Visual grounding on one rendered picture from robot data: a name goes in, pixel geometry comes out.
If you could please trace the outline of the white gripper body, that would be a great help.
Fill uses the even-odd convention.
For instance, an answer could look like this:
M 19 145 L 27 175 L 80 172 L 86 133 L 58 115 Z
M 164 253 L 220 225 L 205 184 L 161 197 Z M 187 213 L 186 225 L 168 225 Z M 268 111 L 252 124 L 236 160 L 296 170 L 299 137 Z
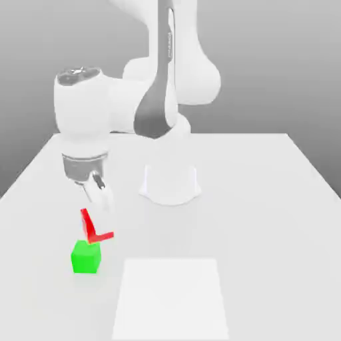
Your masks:
M 83 190 L 89 201 L 98 209 L 105 212 L 113 211 L 114 197 L 109 185 L 98 187 L 96 184 L 84 184 Z

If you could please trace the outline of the small red cube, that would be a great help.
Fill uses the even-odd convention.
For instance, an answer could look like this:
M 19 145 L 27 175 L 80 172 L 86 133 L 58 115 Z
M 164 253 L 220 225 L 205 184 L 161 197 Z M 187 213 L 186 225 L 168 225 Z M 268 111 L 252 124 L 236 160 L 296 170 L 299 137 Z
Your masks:
M 94 244 L 96 242 L 102 242 L 104 240 L 114 238 L 115 234 L 113 231 L 106 232 L 104 234 L 96 233 L 95 225 L 93 224 L 93 221 L 91 220 L 89 212 L 86 208 L 81 209 L 81 219 L 83 223 L 83 231 L 89 244 Z

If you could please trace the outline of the small green cube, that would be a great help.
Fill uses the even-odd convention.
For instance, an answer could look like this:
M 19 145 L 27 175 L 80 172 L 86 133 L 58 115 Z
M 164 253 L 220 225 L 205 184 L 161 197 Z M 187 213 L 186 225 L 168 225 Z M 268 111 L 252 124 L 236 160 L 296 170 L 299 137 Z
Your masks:
M 78 274 L 96 274 L 101 263 L 101 245 L 89 244 L 86 240 L 76 241 L 71 252 L 73 272 Z

